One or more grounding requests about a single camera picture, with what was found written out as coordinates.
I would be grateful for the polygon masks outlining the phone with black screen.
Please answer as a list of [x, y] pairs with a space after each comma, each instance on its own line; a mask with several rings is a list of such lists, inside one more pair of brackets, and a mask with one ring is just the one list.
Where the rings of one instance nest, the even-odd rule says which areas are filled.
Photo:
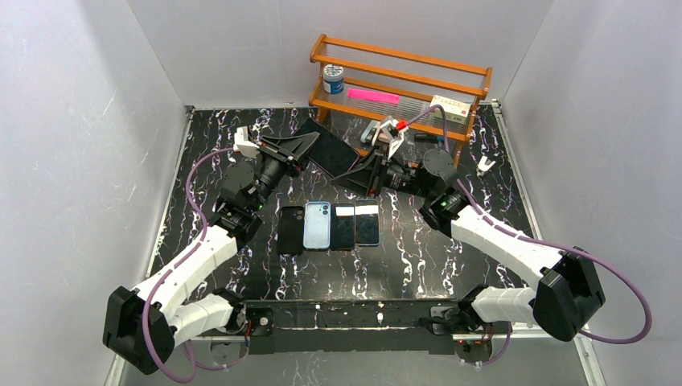
[[331, 250], [351, 250], [355, 247], [355, 206], [335, 203], [331, 207]]

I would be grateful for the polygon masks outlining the black phone case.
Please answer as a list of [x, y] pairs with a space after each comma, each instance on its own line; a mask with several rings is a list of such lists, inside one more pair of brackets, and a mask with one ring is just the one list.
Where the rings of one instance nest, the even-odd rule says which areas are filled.
[[304, 207], [284, 206], [279, 211], [276, 251], [281, 255], [300, 254], [304, 250]]

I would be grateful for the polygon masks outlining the light blue phone case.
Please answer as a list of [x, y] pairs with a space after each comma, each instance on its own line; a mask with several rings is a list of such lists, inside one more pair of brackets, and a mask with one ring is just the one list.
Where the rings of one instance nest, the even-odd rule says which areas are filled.
[[305, 205], [303, 247], [325, 250], [331, 244], [331, 205], [327, 201], [311, 201]]

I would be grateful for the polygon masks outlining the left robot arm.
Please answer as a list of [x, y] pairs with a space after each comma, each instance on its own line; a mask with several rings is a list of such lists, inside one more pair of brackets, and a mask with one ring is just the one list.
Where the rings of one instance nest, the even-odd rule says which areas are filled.
[[191, 355], [191, 339], [229, 326], [242, 309], [240, 295], [225, 289], [197, 302], [187, 299], [253, 238], [262, 223], [258, 212], [284, 176], [298, 177], [305, 170], [319, 137], [319, 133], [263, 136], [251, 142], [247, 127], [240, 127], [232, 149], [257, 163], [228, 166], [211, 216], [197, 205], [191, 192], [194, 177], [188, 177], [186, 196], [199, 216], [199, 235], [156, 274], [109, 295], [103, 344], [145, 375], [160, 371], [177, 383], [192, 381], [193, 376], [178, 376], [166, 366], [175, 348], [184, 346]]

